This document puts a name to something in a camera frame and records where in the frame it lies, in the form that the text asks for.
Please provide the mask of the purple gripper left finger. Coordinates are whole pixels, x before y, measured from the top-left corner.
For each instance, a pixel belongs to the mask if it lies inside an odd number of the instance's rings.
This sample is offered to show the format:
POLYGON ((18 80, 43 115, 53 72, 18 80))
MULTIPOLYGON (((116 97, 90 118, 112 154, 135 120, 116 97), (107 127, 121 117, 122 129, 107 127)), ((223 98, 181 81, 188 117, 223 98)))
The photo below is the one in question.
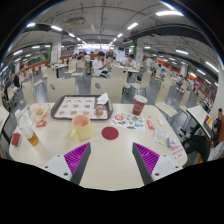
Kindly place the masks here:
POLYGON ((91 145, 85 143, 65 155, 56 154, 43 166, 43 169, 79 185, 90 154, 91 145))

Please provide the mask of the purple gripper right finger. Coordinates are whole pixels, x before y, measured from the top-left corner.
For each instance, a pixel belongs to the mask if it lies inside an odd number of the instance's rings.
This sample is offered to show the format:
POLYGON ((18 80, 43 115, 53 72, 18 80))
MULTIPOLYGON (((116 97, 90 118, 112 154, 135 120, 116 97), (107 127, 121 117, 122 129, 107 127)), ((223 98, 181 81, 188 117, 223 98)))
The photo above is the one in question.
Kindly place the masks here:
POLYGON ((138 143, 133 144, 132 153, 145 185, 182 169, 168 154, 159 155, 138 143))

